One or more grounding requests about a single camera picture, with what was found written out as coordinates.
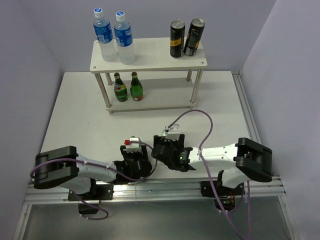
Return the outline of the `green glass bottle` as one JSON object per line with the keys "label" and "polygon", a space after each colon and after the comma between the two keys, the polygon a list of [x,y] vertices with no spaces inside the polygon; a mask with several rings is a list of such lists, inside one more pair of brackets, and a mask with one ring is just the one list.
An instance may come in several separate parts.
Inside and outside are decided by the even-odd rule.
{"label": "green glass bottle", "polygon": [[141,82],[138,79],[138,74],[135,71],[132,72],[131,78],[130,95],[134,101],[141,101],[143,99],[144,90]]}
{"label": "green glass bottle", "polygon": [[118,72],[114,73],[115,83],[114,83],[114,94],[119,102],[125,102],[128,100],[127,87],[121,79]]}

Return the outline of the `green glass bottle front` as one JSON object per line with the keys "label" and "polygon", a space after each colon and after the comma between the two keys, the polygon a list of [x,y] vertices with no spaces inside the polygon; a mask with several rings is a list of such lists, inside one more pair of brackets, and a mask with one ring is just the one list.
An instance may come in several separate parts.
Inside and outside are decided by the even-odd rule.
{"label": "green glass bottle front", "polygon": [[121,79],[118,72],[114,73],[115,83],[114,83],[114,94],[119,102],[125,102],[128,100],[127,87]]}

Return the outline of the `small blue label water bottle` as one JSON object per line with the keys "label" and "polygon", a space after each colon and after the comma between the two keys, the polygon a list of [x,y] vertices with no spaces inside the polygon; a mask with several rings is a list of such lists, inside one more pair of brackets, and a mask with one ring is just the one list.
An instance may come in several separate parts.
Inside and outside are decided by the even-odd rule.
{"label": "small blue label water bottle", "polygon": [[115,17],[114,35],[118,47],[119,59],[124,65],[131,65],[135,62],[131,25],[127,21],[123,11],[117,11]]}

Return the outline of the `clear soda bottle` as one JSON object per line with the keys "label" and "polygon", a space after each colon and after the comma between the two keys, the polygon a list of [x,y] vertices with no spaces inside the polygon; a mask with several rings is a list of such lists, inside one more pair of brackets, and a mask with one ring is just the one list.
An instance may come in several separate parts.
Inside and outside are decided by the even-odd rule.
{"label": "clear soda bottle", "polygon": [[164,130],[162,131],[162,136],[167,137],[171,132],[171,127],[165,126]]}
{"label": "clear soda bottle", "polygon": [[129,138],[129,143],[130,144],[139,143],[140,141],[141,141],[141,139],[139,137],[132,136],[132,137]]}

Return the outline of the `clear soda bottle front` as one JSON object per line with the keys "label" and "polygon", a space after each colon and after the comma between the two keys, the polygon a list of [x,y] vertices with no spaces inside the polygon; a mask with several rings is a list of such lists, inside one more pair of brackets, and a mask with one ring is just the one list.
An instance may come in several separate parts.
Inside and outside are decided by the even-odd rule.
{"label": "clear soda bottle front", "polygon": [[132,136],[132,137],[129,138],[129,143],[130,144],[139,143],[140,141],[141,141],[141,139],[139,137]]}

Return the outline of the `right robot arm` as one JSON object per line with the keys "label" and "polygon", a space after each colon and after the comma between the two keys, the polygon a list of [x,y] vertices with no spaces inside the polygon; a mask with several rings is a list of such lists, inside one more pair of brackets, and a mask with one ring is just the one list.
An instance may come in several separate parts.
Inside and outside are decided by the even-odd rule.
{"label": "right robot arm", "polygon": [[185,135],[176,140],[165,136],[153,137],[151,156],[170,170],[188,172],[204,165],[219,170],[217,191],[229,194],[239,184],[248,180],[269,183],[272,181],[273,151],[249,138],[221,147],[198,149],[184,146]]}

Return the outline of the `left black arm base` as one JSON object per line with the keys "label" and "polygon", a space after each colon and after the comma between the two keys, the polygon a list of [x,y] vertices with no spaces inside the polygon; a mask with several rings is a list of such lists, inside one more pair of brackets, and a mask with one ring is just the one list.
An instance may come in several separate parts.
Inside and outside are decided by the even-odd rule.
{"label": "left black arm base", "polygon": [[112,200],[112,184],[98,184],[89,192],[76,194],[69,190],[67,200],[78,202],[78,212],[82,218],[92,221],[104,220],[109,216],[109,212],[102,208],[102,201]]}

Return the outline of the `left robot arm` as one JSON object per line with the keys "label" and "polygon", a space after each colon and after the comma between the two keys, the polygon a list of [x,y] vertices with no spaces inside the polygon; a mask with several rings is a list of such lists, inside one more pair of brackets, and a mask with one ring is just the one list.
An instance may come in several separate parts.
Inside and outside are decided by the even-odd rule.
{"label": "left robot arm", "polygon": [[97,181],[123,185],[145,180],[156,169],[148,158],[147,146],[138,142],[120,146],[122,160],[109,163],[87,158],[75,146],[39,153],[30,172],[35,189],[62,187],[86,200],[96,197]]}

